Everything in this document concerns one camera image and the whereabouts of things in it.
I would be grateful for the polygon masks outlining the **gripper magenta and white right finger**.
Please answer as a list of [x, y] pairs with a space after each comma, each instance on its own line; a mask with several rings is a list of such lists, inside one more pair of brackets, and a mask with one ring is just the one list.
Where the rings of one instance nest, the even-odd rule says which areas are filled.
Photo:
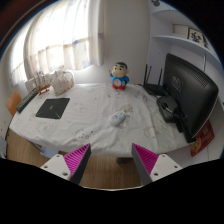
[[182, 169], [168, 155], [157, 155], [137, 144], [132, 144], [131, 154], [143, 186]]

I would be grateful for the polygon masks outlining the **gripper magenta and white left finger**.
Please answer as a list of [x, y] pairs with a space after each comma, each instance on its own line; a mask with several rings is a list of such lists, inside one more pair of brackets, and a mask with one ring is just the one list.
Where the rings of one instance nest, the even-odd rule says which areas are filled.
[[82, 179], [90, 155], [91, 145], [87, 144], [64, 156], [56, 154], [42, 165], [41, 168], [78, 185]]

